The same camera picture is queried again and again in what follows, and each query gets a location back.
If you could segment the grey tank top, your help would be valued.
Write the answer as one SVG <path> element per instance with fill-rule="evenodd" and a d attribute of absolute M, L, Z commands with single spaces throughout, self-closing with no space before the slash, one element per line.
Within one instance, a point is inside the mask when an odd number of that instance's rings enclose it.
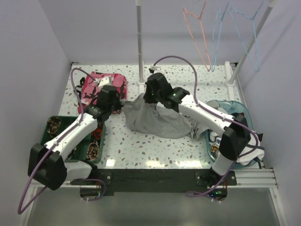
<path fill-rule="evenodd" d="M 135 132 L 153 134 L 161 138 L 179 139 L 185 136 L 199 139 L 207 127 L 197 120 L 174 110 L 144 101 L 140 94 L 134 101 L 122 101 L 126 125 Z"/>

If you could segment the pink wire hanger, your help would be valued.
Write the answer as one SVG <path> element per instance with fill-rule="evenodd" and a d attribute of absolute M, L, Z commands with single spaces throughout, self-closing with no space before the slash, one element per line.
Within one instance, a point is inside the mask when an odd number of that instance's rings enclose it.
<path fill-rule="evenodd" d="M 207 1 L 204 0 L 203 5 L 200 8 L 200 11 L 198 14 L 194 14 L 193 12 L 187 10 L 187 8 L 183 8 L 182 13 L 183 13 L 183 18 L 186 23 L 189 35 L 191 37 L 191 40 L 194 44 L 194 47 L 195 47 L 197 53 L 198 53 L 198 56 L 199 56 L 201 62 L 203 63 L 204 67 L 206 68 L 206 70 L 209 72 L 212 69 L 212 62 L 211 62 L 211 58 L 210 58 L 209 52 L 208 52 L 208 44 L 207 44 L 206 34 L 204 31 L 204 25 L 203 25 L 203 21 L 202 21 L 203 13 L 206 8 L 206 4 L 207 4 Z M 200 30 L 198 32 L 198 34 L 195 34 L 193 32 L 190 22 L 189 22 L 190 18 L 193 18 L 195 21 L 197 21 L 197 24 L 198 24 L 199 30 Z M 197 39 L 200 39 L 201 41 L 203 41 L 203 47 L 204 47 L 203 51 L 201 51 Z"/>

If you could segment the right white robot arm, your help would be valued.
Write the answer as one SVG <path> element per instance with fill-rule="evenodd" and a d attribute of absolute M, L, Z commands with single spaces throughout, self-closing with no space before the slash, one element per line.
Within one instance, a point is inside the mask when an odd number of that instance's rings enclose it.
<path fill-rule="evenodd" d="M 189 91 L 180 87 L 172 88 L 161 73 L 152 74 L 147 79 L 143 98 L 146 103 L 161 103 L 167 109 L 191 117 L 221 137 L 220 154 L 212 166 L 209 178 L 215 185 L 224 182 L 231 164 L 238 159 L 251 139 L 246 118 L 222 113 L 199 102 Z"/>

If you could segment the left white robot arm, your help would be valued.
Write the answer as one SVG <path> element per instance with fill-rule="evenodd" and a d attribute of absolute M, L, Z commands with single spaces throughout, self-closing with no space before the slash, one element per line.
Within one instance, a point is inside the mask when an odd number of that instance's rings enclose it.
<path fill-rule="evenodd" d="M 90 104 L 62 133 L 46 142 L 35 144 L 30 151 L 29 181 L 36 180 L 51 190 L 65 181 L 81 179 L 87 185 L 97 181 L 97 172 L 84 161 L 66 162 L 71 151 L 90 133 L 104 124 L 110 115 L 121 109 L 119 93 L 115 86 L 101 88 L 96 104 Z"/>

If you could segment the pink camouflage garment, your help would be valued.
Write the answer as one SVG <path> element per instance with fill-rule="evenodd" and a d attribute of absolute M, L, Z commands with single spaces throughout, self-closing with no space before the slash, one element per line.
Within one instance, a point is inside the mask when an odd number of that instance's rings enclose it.
<path fill-rule="evenodd" d="M 112 85 L 117 88 L 120 99 L 127 99 L 127 79 L 124 75 L 119 73 L 98 73 L 92 72 L 90 74 L 95 79 L 101 80 L 103 77 L 109 76 L 112 80 Z M 100 88 L 89 77 L 82 77 L 79 85 L 75 86 L 80 101 L 83 105 L 83 109 L 89 104 L 96 104 Z"/>

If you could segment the rolled orange black sock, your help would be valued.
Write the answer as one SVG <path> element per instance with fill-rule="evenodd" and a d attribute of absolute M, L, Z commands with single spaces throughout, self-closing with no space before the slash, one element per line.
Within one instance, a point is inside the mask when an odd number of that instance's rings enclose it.
<path fill-rule="evenodd" d="M 97 128 L 91 133 L 91 137 L 94 139 L 101 139 L 103 130 L 101 128 Z"/>

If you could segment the green compartment tray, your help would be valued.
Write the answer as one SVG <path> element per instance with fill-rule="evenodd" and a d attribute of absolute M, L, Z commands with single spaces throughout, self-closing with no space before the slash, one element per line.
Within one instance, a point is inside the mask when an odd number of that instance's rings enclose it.
<path fill-rule="evenodd" d="M 65 129 L 67 129 L 75 120 L 76 117 L 74 116 L 54 116 L 54 117 L 59 117 L 61 120 L 61 125 L 58 129 L 58 132 L 56 136 L 58 136 L 60 133 L 62 133 Z M 102 158 L 102 152 L 103 152 L 103 145 L 104 145 L 104 140 L 105 140 L 105 133 L 106 133 L 106 126 L 105 124 L 102 124 L 98 126 L 98 128 L 101 128 L 103 130 L 102 132 L 102 137 L 101 139 L 94 139 L 91 137 L 91 133 L 88 134 L 67 156 L 66 160 L 67 161 L 75 161 L 75 160 L 80 160 L 80 161 L 89 161 L 87 159 L 87 148 L 88 145 L 96 140 L 99 144 L 99 153 L 98 157 L 94 161 L 90 161 L 94 164 L 97 164 L 101 161 Z M 45 144 L 46 142 L 52 140 L 55 137 L 51 137 L 48 132 L 47 132 L 47 125 L 44 130 L 43 137 L 41 139 L 41 144 Z"/>

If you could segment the rolled patterned sock front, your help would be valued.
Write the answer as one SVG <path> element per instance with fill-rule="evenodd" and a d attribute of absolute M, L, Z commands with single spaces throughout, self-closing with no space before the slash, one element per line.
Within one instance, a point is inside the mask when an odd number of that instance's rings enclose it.
<path fill-rule="evenodd" d="M 99 153 L 99 144 L 96 140 L 92 141 L 87 148 L 87 159 L 94 161 L 97 159 Z"/>

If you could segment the rolled brown patterned sock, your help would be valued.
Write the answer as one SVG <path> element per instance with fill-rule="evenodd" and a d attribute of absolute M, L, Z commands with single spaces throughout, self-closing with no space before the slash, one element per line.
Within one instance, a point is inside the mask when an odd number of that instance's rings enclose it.
<path fill-rule="evenodd" d="M 59 117 L 51 117 L 47 121 L 47 132 L 51 137 L 55 137 L 61 125 Z"/>

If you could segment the right rack pole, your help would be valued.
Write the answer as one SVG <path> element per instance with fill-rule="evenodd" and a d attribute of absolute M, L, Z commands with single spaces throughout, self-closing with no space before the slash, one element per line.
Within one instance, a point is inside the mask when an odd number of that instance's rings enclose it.
<path fill-rule="evenodd" d="M 258 15 L 259 10 L 263 6 L 263 3 L 261 3 L 259 5 L 258 9 L 253 14 L 253 16 L 247 16 L 244 13 L 242 13 L 241 11 L 237 10 L 235 7 L 230 8 L 230 17 L 232 19 L 233 25 L 236 29 L 236 32 L 238 34 L 238 37 L 239 37 L 242 47 L 244 49 L 244 54 L 242 55 L 241 59 L 239 60 L 237 66 L 236 66 L 236 69 L 234 71 L 232 70 L 232 67 L 231 67 L 229 61 L 226 61 L 224 64 L 224 70 L 225 70 L 225 75 L 226 75 L 225 87 L 227 88 L 229 100 L 235 100 L 234 86 L 236 85 L 236 78 L 238 78 L 238 74 L 239 74 L 240 69 L 241 69 L 242 65 L 244 64 L 245 60 L 249 59 L 251 66 L 255 72 L 258 72 L 261 68 L 260 59 L 257 54 L 258 53 L 257 37 L 260 34 L 265 22 L 267 21 L 269 15 L 271 14 L 271 12 L 272 12 L 273 8 L 276 6 L 276 4 L 277 4 L 276 0 L 269 1 L 261 19 L 259 20 L 258 25 L 255 25 L 255 19 L 256 19 L 256 16 Z M 244 17 L 252 22 L 253 36 L 250 39 L 248 45 L 245 45 L 241 38 L 240 32 L 238 30 L 238 27 L 237 27 L 236 22 L 233 17 L 234 13 L 239 14 L 242 17 Z M 255 63 L 251 60 L 250 51 L 251 51 L 252 47 L 255 47 L 254 56 L 256 58 L 257 63 Z"/>

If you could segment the rack pole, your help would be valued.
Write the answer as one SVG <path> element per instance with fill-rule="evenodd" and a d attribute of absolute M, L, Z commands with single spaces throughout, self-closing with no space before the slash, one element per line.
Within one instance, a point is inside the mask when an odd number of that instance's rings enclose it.
<path fill-rule="evenodd" d="M 138 42 L 138 88 L 139 94 L 144 93 L 144 63 L 143 63 L 143 38 L 142 38 L 142 0 L 135 0 L 137 18 L 137 42 Z"/>
<path fill-rule="evenodd" d="M 225 75 L 226 75 L 225 87 L 227 88 L 229 100 L 235 100 L 234 86 L 236 85 L 236 78 L 238 78 L 238 74 L 239 74 L 240 69 L 241 69 L 242 65 L 244 64 L 245 60 L 249 59 L 251 66 L 255 72 L 258 72 L 261 68 L 260 59 L 257 54 L 258 53 L 257 37 L 260 34 L 265 22 L 267 21 L 269 15 L 271 14 L 271 12 L 272 12 L 273 8 L 276 6 L 276 4 L 277 4 L 276 0 L 269 1 L 261 19 L 259 20 L 258 25 L 255 25 L 255 19 L 256 19 L 256 16 L 258 15 L 259 10 L 263 6 L 263 3 L 261 3 L 259 5 L 258 9 L 253 14 L 253 16 L 247 16 L 244 13 L 242 13 L 241 11 L 237 10 L 235 7 L 230 8 L 230 17 L 232 19 L 233 25 L 236 29 L 236 32 L 238 34 L 238 37 L 239 37 L 242 47 L 244 49 L 244 54 L 242 55 L 241 59 L 239 60 L 237 66 L 236 66 L 236 69 L 234 71 L 232 70 L 232 67 L 231 67 L 229 61 L 226 61 L 224 64 L 224 70 L 225 70 Z M 250 39 L 248 45 L 245 45 L 241 38 L 240 32 L 238 30 L 238 27 L 237 27 L 236 22 L 233 17 L 234 13 L 239 14 L 242 17 L 244 17 L 252 22 L 253 36 Z M 252 47 L 255 47 L 254 56 L 256 58 L 257 63 L 255 63 L 251 60 L 250 51 L 251 51 Z"/>

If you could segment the teal plastic basin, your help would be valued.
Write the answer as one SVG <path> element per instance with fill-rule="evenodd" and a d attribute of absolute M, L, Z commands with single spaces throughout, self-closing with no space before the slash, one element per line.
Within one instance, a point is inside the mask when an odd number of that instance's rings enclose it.
<path fill-rule="evenodd" d="M 240 114 L 236 117 L 233 116 L 235 121 L 247 126 L 246 118 Z M 222 149 L 222 153 L 225 153 L 228 157 L 237 157 L 240 158 L 240 154 L 245 149 L 246 145 L 251 140 L 252 134 L 250 132 L 234 123 L 231 123 L 230 129 L 226 129 L 226 135 L 223 135 L 221 138 L 220 147 Z M 258 145 L 258 138 L 256 135 L 254 136 L 256 144 L 254 149 L 256 149 Z"/>

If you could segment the centre rack pole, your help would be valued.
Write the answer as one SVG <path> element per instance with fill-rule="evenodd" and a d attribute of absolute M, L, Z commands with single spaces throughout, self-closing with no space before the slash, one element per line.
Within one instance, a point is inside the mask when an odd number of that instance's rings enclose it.
<path fill-rule="evenodd" d="M 142 0 L 135 0 L 137 18 L 137 42 L 138 42 L 138 88 L 139 94 L 144 93 L 144 63 L 143 63 L 143 38 L 142 38 Z"/>

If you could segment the white clothes in basin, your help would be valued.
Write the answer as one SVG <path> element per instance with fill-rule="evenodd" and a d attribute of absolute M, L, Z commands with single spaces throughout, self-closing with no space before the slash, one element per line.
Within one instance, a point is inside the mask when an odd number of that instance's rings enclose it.
<path fill-rule="evenodd" d="M 249 115 L 249 111 L 246 108 L 246 106 L 243 105 L 242 103 L 237 101 L 212 100 L 209 101 L 207 105 L 222 113 L 231 114 L 235 117 L 238 114 L 244 116 L 247 121 L 247 126 L 250 129 L 253 129 L 253 124 Z M 254 149 L 256 144 L 255 138 L 254 136 L 251 136 L 251 140 L 240 154 L 241 157 L 238 158 L 237 162 L 235 163 L 233 167 L 234 169 L 241 169 L 241 168 L 252 166 L 263 159 L 265 154 L 265 149 L 263 146 L 261 146 L 263 134 L 256 133 L 256 137 L 258 138 L 258 145 L 256 149 Z M 210 129 L 205 132 L 205 138 L 206 138 L 207 152 L 211 160 L 215 161 L 219 155 L 221 138 L 217 136 L 217 134 Z"/>

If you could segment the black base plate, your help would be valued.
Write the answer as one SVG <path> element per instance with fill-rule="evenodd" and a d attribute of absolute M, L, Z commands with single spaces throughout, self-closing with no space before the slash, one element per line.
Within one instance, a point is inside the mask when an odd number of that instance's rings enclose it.
<path fill-rule="evenodd" d="M 96 186 L 84 196 L 113 196 L 115 193 L 183 193 L 187 197 L 225 198 L 227 187 L 237 185 L 230 171 L 218 176 L 211 169 L 97 169 L 87 179 L 72 185 Z"/>

